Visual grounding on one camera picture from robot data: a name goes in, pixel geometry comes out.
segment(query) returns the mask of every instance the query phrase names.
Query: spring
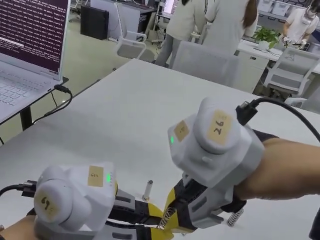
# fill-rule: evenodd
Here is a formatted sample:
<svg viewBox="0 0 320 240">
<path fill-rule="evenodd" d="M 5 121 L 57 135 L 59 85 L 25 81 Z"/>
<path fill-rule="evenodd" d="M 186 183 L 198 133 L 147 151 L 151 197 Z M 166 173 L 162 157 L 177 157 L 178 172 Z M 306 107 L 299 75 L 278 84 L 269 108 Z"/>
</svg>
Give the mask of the spring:
<svg viewBox="0 0 320 240">
<path fill-rule="evenodd" d="M 157 229 L 165 229 L 165 226 L 167 225 L 169 219 L 171 218 L 171 216 L 176 212 L 177 210 L 173 207 L 168 207 L 164 214 L 163 217 L 161 219 L 161 221 L 159 222 L 158 226 L 156 227 Z"/>
<path fill-rule="evenodd" d="M 232 228 L 233 226 L 235 226 L 236 222 L 238 221 L 238 219 L 240 218 L 240 216 L 244 213 L 244 209 L 240 209 L 239 211 L 237 211 L 236 213 L 232 213 L 232 215 L 229 217 L 228 221 L 226 221 L 226 224 Z"/>
</svg>

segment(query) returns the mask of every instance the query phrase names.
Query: handwritten number label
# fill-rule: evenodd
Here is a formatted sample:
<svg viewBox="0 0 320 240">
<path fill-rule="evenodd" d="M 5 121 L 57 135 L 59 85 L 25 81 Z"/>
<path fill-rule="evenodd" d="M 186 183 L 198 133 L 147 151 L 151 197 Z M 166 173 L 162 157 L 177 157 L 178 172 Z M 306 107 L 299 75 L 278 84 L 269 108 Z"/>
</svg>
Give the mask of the handwritten number label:
<svg viewBox="0 0 320 240">
<path fill-rule="evenodd" d="M 185 121 L 179 122 L 173 131 L 180 143 L 189 134 L 189 128 Z"/>
<path fill-rule="evenodd" d="M 58 214 L 59 209 L 44 191 L 38 192 L 34 200 L 40 205 L 49 220 L 52 220 Z"/>
<path fill-rule="evenodd" d="M 225 124 L 223 121 L 221 121 L 221 122 L 215 121 L 215 123 L 220 127 L 223 127 L 223 125 Z"/>
<path fill-rule="evenodd" d="M 41 203 L 42 203 L 42 204 L 45 204 L 44 210 L 47 211 L 47 210 L 48 210 L 48 207 L 50 206 L 50 201 L 47 200 L 47 197 L 46 197 L 46 196 L 45 196 L 44 198 L 42 198 Z"/>
<path fill-rule="evenodd" d="M 222 131 L 221 128 L 215 128 L 213 132 L 217 132 L 219 135 L 221 135 L 221 131 Z"/>
<path fill-rule="evenodd" d="M 210 127 L 207 131 L 208 139 L 217 144 L 225 145 L 232 126 L 232 120 L 233 118 L 224 111 L 214 111 Z"/>
<path fill-rule="evenodd" d="M 102 166 L 90 166 L 88 174 L 88 186 L 102 188 L 104 186 L 104 168 Z"/>
</svg>

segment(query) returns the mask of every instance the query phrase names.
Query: woman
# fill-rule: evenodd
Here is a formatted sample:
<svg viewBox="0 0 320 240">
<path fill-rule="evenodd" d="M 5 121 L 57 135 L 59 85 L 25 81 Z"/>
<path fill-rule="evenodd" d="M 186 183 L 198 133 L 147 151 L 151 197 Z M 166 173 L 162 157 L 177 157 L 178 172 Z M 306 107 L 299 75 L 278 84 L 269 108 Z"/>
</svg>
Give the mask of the woman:
<svg viewBox="0 0 320 240">
<path fill-rule="evenodd" d="M 166 36 L 155 64 L 165 67 L 171 56 L 169 68 L 172 68 L 181 41 L 188 41 L 195 26 L 202 31 L 207 23 L 205 12 L 208 0 L 181 0 L 166 28 Z"/>
<path fill-rule="evenodd" d="M 258 16 L 256 0 L 215 0 L 205 14 L 212 26 L 203 45 L 233 55 L 244 35 L 254 35 Z"/>
<path fill-rule="evenodd" d="M 320 1 L 314 0 L 307 8 L 296 8 L 283 25 L 282 41 L 305 45 L 319 23 Z"/>
</svg>

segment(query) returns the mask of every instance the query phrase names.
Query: computer monitor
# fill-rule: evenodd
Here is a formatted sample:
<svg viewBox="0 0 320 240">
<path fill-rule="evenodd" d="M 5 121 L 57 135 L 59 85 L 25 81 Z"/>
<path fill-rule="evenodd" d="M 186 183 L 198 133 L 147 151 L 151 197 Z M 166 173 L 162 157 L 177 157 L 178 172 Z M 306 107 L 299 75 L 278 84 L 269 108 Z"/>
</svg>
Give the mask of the computer monitor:
<svg viewBox="0 0 320 240">
<path fill-rule="evenodd" d="M 179 0 L 165 0 L 163 12 L 166 14 L 174 14 Z"/>
<path fill-rule="evenodd" d="M 0 0 L 0 61 L 59 73 L 68 9 L 68 0 Z"/>
</svg>

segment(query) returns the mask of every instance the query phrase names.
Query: green led light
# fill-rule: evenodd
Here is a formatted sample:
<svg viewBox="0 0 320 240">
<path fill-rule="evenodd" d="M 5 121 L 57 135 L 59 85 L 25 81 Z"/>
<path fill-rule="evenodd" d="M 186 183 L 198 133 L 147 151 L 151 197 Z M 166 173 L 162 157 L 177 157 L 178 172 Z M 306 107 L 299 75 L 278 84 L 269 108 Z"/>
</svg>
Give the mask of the green led light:
<svg viewBox="0 0 320 240">
<path fill-rule="evenodd" d="M 110 183 L 110 181 L 111 181 L 110 173 L 108 173 L 108 174 L 106 175 L 106 181 L 107 181 L 108 183 Z"/>
</svg>

